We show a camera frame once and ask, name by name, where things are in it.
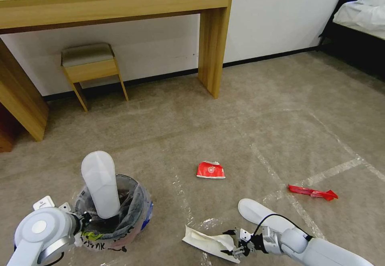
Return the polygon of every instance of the table leg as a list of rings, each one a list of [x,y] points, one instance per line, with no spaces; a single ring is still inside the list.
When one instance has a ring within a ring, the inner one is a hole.
[[[48,105],[1,39],[0,103],[35,140],[43,140]]]
[[[215,99],[221,85],[230,9],[231,0],[226,8],[201,12],[198,78]]]

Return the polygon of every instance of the white wall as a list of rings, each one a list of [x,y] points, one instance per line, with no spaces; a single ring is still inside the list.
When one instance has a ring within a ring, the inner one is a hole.
[[[337,1],[233,0],[225,62],[316,46]],[[8,34],[1,38],[45,96],[71,90],[60,70],[60,52],[70,46],[110,43],[124,80],[197,68],[199,16]]]

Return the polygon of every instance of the crumpled red cup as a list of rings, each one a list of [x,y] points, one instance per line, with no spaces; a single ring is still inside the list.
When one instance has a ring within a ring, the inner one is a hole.
[[[218,162],[203,161],[198,165],[197,177],[208,179],[224,179],[225,171]]]

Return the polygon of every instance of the white bedsheet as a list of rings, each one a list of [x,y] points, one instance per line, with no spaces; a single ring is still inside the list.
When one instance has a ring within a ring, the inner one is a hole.
[[[343,4],[333,22],[385,40],[385,0],[357,0]]]

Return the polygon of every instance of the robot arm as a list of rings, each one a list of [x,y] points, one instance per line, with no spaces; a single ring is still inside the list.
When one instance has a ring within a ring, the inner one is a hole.
[[[297,227],[287,228],[283,233],[262,226],[259,235],[244,229],[229,230],[224,234],[237,237],[238,248],[222,251],[235,258],[260,250],[265,254],[288,255],[304,266],[373,266],[364,258],[328,241],[314,238]]]
[[[298,228],[287,229],[278,240],[282,252],[305,266],[373,266],[364,258],[323,239],[307,241],[305,235]]]
[[[14,238],[16,249],[7,266],[44,265],[70,248],[75,242],[74,236],[90,219],[88,213],[78,216],[51,205],[37,209],[18,225]]]

